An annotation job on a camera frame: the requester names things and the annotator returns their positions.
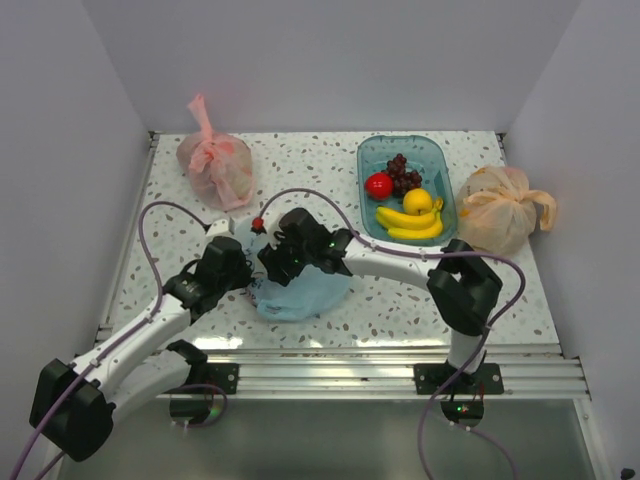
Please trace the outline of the light blue printed plastic bag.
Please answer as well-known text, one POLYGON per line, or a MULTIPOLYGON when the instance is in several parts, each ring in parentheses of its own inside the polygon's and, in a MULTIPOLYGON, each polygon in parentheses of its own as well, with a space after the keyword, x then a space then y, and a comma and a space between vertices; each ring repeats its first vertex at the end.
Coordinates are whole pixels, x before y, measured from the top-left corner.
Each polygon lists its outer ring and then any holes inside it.
POLYGON ((345 299, 351 278, 325 274, 314 266, 305 267, 287 286, 269 280, 257 258, 267 239, 253 234, 250 227, 250 219, 241 220, 235 227, 235 236, 253 266, 254 280, 246 291, 260 317, 270 322, 303 321, 325 313, 345 299))

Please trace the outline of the red apple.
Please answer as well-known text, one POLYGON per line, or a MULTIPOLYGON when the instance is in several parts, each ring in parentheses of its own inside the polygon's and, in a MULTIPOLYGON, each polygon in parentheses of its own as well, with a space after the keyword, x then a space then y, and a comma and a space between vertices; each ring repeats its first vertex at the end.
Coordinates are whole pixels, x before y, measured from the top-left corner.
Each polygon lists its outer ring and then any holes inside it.
POLYGON ((372 199, 384 201, 393 194, 394 182, 388 174, 377 172, 366 180, 364 190, 372 199))

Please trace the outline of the dark red grape bunch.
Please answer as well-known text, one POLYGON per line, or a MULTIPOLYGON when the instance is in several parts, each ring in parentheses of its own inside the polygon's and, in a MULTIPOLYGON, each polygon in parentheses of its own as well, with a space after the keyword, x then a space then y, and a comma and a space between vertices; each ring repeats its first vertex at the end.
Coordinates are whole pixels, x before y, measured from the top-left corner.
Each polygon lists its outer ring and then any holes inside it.
POLYGON ((384 173, 392 180, 392 195, 396 198, 422 187, 422 176, 408 168, 407 158, 400 153, 387 162, 384 173))

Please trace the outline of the yellow apple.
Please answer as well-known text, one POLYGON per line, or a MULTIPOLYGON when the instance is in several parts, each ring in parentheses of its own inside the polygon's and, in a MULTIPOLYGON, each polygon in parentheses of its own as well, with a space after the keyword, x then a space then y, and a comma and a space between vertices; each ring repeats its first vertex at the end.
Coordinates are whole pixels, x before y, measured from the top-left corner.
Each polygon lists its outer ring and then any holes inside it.
POLYGON ((402 205, 406 214, 417 216, 432 210, 433 199, 428 191, 415 188, 405 194, 402 205))

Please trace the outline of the yellow banana bunch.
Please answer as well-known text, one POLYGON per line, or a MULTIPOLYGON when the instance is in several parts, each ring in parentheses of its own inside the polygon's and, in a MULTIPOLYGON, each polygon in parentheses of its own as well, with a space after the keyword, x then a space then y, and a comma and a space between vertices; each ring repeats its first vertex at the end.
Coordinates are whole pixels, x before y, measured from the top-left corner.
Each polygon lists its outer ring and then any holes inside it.
POLYGON ((441 218, 442 206, 442 199, 437 198, 432 210, 420 215, 401 213, 380 206, 376 209, 375 219, 391 238, 399 240, 434 239, 444 231, 441 218))

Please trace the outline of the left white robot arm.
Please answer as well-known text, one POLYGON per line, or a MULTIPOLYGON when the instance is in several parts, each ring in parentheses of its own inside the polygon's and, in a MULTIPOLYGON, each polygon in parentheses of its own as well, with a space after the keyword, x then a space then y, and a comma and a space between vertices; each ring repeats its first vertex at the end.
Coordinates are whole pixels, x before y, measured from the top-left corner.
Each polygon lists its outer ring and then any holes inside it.
POLYGON ((41 370, 30 424, 81 462, 102 447, 117 421, 161 393, 207 387, 220 393, 206 354, 176 336, 251 280, 241 244, 215 237, 193 268, 170 278, 150 307, 111 339, 71 363, 54 359, 41 370))

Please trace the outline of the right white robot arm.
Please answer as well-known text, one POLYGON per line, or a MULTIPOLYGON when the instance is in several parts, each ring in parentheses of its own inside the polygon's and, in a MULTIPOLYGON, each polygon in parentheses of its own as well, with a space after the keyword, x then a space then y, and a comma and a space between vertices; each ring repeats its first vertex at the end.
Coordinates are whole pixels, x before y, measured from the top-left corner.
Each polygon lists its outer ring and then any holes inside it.
POLYGON ((395 250, 347 228, 330 231, 303 208, 277 220, 257 217, 251 230, 266 237, 257 258, 282 286, 313 266, 327 275, 380 277, 425 290, 451 330, 447 384, 464 393, 480 382, 489 315, 503 282, 465 242, 452 240, 441 252, 395 250))

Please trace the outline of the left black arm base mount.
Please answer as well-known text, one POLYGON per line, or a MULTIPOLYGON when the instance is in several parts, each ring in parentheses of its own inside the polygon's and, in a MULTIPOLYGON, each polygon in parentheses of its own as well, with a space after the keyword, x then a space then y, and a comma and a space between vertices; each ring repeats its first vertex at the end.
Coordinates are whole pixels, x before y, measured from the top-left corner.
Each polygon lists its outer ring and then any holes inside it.
POLYGON ((176 340, 166 350, 187 365, 187 376, 168 391, 171 419, 185 429, 210 427, 224 416, 229 397, 237 392, 239 365, 210 363, 208 356, 185 340, 176 340))

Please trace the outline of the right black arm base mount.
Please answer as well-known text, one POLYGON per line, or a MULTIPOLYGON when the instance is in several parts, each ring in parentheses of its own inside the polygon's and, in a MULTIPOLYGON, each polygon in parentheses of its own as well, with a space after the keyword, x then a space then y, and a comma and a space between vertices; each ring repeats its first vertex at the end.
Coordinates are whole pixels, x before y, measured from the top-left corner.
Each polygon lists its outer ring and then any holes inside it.
POLYGON ((476 427, 485 414, 485 397, 505 393, 498 364, 483 363, 475 373, 461 373, 455 380, 449 378, 455 369, 447 363, 418 363, 413 366, 413 379, 418 395, 437 395, 445 418, 465 427, 476 427))

